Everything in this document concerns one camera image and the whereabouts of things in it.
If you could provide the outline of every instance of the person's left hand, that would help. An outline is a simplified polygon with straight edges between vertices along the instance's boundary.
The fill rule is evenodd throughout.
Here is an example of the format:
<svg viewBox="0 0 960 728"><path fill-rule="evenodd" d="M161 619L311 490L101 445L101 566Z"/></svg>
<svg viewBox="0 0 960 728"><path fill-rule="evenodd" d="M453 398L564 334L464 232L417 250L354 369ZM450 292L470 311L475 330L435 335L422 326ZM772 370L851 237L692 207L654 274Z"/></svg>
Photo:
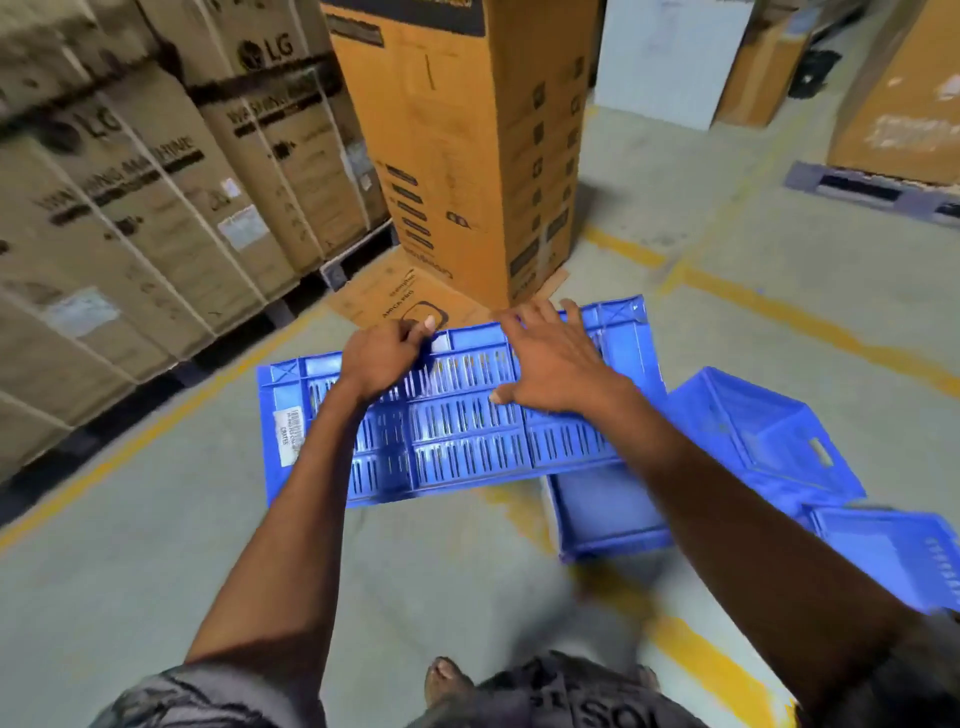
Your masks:
<svg viewBox="0 0 960 728"><path fill-rule="evenodd" d="M410 371L436 326L428 316L422 324L403 319L357 331L344 347L340 381L355 387L364 401L376 400Z"/></svg>

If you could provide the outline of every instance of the concrete floor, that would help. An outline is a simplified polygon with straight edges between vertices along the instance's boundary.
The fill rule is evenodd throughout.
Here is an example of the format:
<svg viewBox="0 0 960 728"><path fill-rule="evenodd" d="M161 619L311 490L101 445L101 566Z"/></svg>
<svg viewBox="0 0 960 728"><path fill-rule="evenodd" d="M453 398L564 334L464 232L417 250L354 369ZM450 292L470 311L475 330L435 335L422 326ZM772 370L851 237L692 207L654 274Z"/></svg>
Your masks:
<svg viewBox="0 0 960 728"><path fill-rule="evenodd" d="M960 525L960 402L945 392L960 376L956 231L780 186L794 159L823 158L876 24L834 40L829 87L763 132L595 112L587 225L556 298L647 294L668 387L709 364L804 400L872 501ZM84 725L182 658L264 510L252 365L340 349L352 331L307 312L0 540L8 725ZM330 725L403 725L435 655L483 678L546 647L638 658L716 728L787 724L788 693L679 554L571 570L546 531L534 482L350 511Z"/></svg>

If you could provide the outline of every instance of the sleeve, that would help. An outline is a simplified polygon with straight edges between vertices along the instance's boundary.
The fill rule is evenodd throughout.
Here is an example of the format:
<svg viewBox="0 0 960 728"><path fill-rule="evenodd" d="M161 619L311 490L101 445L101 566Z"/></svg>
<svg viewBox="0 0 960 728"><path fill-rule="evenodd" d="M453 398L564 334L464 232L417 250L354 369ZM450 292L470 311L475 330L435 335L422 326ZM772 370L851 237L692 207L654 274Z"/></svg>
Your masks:
<svg viewBox="0 0 960 728"><path fill-rule="evenodd" d="M823 715L798 709L804 728L960 725L960 615L927 616Z"/></svg>
<svg viewBox="0 0 960 728"><path fill-rule="evenodd" d="M261 677L224 665L184 665L148 677L90 728L325 728L310 704Z"/></svg>

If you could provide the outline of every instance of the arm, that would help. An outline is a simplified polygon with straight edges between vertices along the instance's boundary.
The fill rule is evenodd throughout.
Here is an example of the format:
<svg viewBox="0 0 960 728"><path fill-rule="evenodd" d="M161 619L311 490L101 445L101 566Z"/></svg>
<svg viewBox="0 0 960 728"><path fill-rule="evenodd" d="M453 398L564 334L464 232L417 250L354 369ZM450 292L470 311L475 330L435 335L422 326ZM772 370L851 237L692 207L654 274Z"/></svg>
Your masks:
<svg viewBox="0 0 960 728"><path fill-rule="evenodd" d="M350 459L368 405L413 366L432 317L353 334L338 382L286 485L230 572L186 656L226 663L316 697L333 633Z"/></svg>
<svg viewBox="0 0 960 728"><path fill-rule="evenodd" d="M816 712L921 615L690 442L603 363L576 305L564 307L567 324L549 302L500 317L523 376L498 388L494 400L590 420L647 484L717 601L800 704Z"/></svg>

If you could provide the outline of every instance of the blue crate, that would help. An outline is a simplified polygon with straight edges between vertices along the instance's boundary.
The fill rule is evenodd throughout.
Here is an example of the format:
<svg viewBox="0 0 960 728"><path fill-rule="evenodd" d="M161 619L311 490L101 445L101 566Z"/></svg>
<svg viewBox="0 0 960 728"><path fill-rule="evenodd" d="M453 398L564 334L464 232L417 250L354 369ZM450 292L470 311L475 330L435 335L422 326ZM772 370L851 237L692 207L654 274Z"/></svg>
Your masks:
<svg viewBox="0 0 960 728"><path fill-rule="evenodd" d="M585 306L583 317L604 360L663 406L666 389L643 298ZM268 503L290 474L340 365L335 352L258 368ZM518 374L499 324L436 334L414 370L360 425L348 506L618 462L610 443L582 418L490 402L493 389Z"/></svg>
<svg viewBox="0 0 960 728"><path fill-rule="evenodd" d="M784 513L866 492L803 402L706 367L671 392L667 412L691 440Z"/></svg>
<svg viewBox="0 0 960 728"><path fill-rule="evenodd" d="M820 538L901 601L923 612L960 609L956 533L932 513L812 508Z"/></svg>
<svg viewBox="0 0 960 728"><path fill-rule="evenodd" d="M666 521L625 465L549 475L544 487L561 561L673 545Z"/></svg>

